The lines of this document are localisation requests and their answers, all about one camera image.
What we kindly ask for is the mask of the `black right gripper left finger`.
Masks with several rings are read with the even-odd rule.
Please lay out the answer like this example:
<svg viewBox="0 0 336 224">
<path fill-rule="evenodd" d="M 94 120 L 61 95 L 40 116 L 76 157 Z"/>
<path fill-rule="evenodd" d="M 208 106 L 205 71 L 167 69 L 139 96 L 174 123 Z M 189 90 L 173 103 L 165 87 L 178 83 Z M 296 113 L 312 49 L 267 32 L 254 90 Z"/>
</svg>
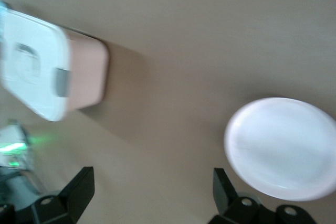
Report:
<svg viewBox="0 0 336 224">
<path fill-rule="evenodd" d="M 57 195 L 38 198 L 16 210 L 0 204 L 0 224 L 77 224 L 95 194 L 93 167 L 83 167 Z"/>
</svg>

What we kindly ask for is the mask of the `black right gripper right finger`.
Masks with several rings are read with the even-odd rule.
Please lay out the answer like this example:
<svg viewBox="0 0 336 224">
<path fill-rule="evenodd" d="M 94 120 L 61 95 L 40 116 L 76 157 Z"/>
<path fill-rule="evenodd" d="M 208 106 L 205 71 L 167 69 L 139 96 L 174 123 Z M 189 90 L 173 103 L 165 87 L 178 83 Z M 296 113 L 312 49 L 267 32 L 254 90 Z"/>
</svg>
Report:
<svg viewBox="0 0 336 224">
<path fill-rule="evenodd" d="M 213 198 L 218 214 L 209 224 L 315 224 L 298 206 L 280 205 L 272 211 L 256 197 L 239 194 L 222 168 L 213 171 Z"/>
</svg>

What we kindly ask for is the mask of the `pink round plate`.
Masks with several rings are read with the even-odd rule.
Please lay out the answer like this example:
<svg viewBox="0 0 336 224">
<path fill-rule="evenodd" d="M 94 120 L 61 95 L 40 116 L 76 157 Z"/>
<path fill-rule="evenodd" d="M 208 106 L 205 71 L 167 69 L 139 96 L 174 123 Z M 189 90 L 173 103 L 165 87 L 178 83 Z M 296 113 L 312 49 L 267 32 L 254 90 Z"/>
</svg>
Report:
<svg viewBox="0 0 336 224">
<path fill-rule="evenodd" d="M 229 119 L 224 150 L 236 174 L 275 198 L 310 201 L 336 191 L 336 119 L 290 98 L 263 98 Z"/>
</svg>

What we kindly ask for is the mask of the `white-lidded pink lunch box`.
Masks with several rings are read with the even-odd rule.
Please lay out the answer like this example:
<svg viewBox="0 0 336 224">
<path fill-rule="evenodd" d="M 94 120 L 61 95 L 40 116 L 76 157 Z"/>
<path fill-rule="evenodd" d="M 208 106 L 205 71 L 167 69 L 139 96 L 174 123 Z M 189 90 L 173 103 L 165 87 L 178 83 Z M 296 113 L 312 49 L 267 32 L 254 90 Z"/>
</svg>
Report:
<svg viewBox="0 0 336 224">
<path fill-rule="evenodd" d="M 102 100 L 108 50 L 100 40 L 0 3 L 0 44 L 3 87 L 43 119 Z"/>
</svg>

